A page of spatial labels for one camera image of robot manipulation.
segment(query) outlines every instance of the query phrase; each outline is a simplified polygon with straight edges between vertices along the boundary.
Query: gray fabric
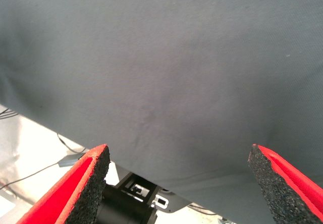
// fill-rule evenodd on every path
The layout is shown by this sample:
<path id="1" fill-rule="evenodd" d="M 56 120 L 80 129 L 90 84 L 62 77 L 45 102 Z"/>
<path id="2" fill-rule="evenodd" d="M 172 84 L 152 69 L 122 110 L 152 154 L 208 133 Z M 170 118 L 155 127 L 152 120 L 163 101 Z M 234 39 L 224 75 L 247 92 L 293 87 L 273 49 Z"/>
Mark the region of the gray fabric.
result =
<path id="1" fill-rule="evenodd" d="M 0 0 L 0 102 L 240 224 L 252 143 L 323 177 L 323 0 Z"/>

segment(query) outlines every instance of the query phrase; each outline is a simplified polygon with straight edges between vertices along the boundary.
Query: white surface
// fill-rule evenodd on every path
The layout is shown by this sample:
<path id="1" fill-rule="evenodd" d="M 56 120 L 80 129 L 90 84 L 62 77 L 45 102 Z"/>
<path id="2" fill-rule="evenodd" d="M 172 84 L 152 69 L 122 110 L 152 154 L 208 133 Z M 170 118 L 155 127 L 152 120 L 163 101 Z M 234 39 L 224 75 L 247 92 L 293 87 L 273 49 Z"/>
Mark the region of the white surface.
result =
<path id="1" fill-rule="evenodd" d="M 15 204 L 7 200 L 6 198 L 0 196 L 0 217 L 5 215 L 11 209 L 15 207 Z"/>
<path id="2" fill-rule="evenodd" d="M 71 154 L 58 140 L 55 132 L 22 116 L 0 120 L 0 131 L 2 133 L 0 134 L 1 184 L 23 178 Z M 82 146 L 63 136 L 62 139 L 72 149 L 77 151 L 83 149 Z M 111 149 L 111 158 L 113 159 L 113 149 Z M 26 199 L 36 202 L 68 169 L 70 167 L 60 168 L 55 165 L 35 176 L 10 185 L 10 188 Z M 111 162 L 105 179 L 111 185 L 119 181 L 114 162 Z M 218 216 L 203 215 L 188 207 L 175 213 L 158 211 L 157 215 L 156 224 L 218 224 Z"/>

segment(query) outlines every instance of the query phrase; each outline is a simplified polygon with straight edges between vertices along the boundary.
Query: black cable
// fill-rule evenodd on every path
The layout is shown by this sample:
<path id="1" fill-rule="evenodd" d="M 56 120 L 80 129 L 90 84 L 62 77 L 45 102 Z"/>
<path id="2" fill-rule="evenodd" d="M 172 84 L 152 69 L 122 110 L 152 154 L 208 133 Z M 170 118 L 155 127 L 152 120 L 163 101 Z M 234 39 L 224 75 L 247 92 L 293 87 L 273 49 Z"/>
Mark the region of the black cable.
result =
<path id="1" fill-rule="evenodd" d="M 7 108 L 3 112 L 0 113 L 0 120 L 4 120 L 7 118 L 15 117 L 19 115 L 18 113 L 14 112 L 13 110 Z"/>
<path id="2" fill-rule="evenodd" d="M 198 210 L 198 209 L 195 209 L 195 208 L 191 207 L 190 205 L 189 205 L 188 207 L 189 207 L 189 208 L 191 208 L 192 210 L 195 210 L 195 211 L 197 211 L 197 212 L 199 212 L 199 213 L 202 213 L 202 214 L 204 214 L 204 215 L 217 215 L 217 214 L 215 214 L 215 213 L 207 213 L 207 212 L 204 212 L 204 211 L 200 211 L 200 210 Z"/>
<path id="3" fill-rule="evenodd" d="M 3 115 L 0 115 L 0 120 L 1 119 L 7 119 L 7 118 L 15 117 L 17 115 L 19 115 L 19 114 L 16 113 L 16 112 L 12 112 L 12 113 L 8 113 L 8 114 L 3 114 Z"/>
<path id="4" fill-rule="evenodd" d="M 74 153 L 82 153 L 82 152 L 84 152 L 84 150 L 86 149 L 86 147 L 82 150 L 82 151 L 80 151 L 80 152 L 77 152 L 77 151 L 75 151 L 75 150 L 73 150 L 72 148 L 70 148 L 63 140 L 62 140 L 62 138 L 60 138 L 60 136 L 59 136 L 59 134 L 58 133 L 56 133 L 57 134 L 57 137 L 59 138 L 59 140 L 61 141 L 61 143 L 63 143 L 64 144 L 64 146 L 66 146 L 71 152 L 74 152 Z"/>
<path id="5" fill-rule="evenodd" d="M 204 208 L 204 207 L 197 206 L 197 205 L 192 205 L 192 204 L 190 204 L 189 206 L 191 206 L 191 207 L 195 207 L 195 208 L 198 208 L 198 209 L 202 209 L 202 210 L 208 210 L 208 209 L 206 209 L 206 208 Z"/>
<path id="6" fill-rule="evenodd" d="M 7 112 L 8 110 L 9 110 L 9 108 L 5 109 L 3 112 L 1 112 L 1 113 L 0 113 L 0 116 L 1 116 L 3 113 Z"/>
<path id="7" fill-rule="evenodd" d="M 3 186 L 0 188 L 0 190 L 2 190 L 3 188 L 5 188 L 5 187 L 7 187 L 7 186 L 9 186 L 9 185 L 11 185 L 11 184 L 14 184 L 14 183 L 16 183 L 16 182 L 19 182 L 19 181 L 25 180 L 25 179 L 27 179 L 27 178 L 29 178 L 29 177 L 31 177 L 31 176 L 34 176 L 34 175 L 36 175 L 37 173 L 39 173 L 39 172 L 41 172 L 41 171 L 43 171 L 43 170 L 45 170 L 45 169 L 47 169 L 47 168 L 49 168 L 49 167 L 52 167 L 52 166 L 54 166 L 54 165 L 56 165 L 56 164 L 58 164 L 58 162 L 53 163 L 52 165 L 49 165 L 49 166 L 47 166 L 47 167 L 44 167 L 43 169 L 41 169 L 41 170 L 39 170 L 39 171 L 37 171 L 37 172 L 35 172 L 35 173 L 31 174 L 31 175 L 28 175 L 27 177 L 24 177 L 24 178 L 22 178 L 22 179 L 18 179 L 18 180 L 15 180 L 15 181 L 9 182 L 9 183 L 7 183 L 6 185 L 3 185 Z"/>
<path id="8" fill-rule="evenodd" d="M 0 117 L 0 120 L 4 120 L 4 119 L 8 119 L 8 118 L 11 118 L 11 117 L 15 117 L 19 115 L 18 113 L 16 113 L 15 115 L 11 115 L 11 116 L 8 116 L 8 117 Z"/>

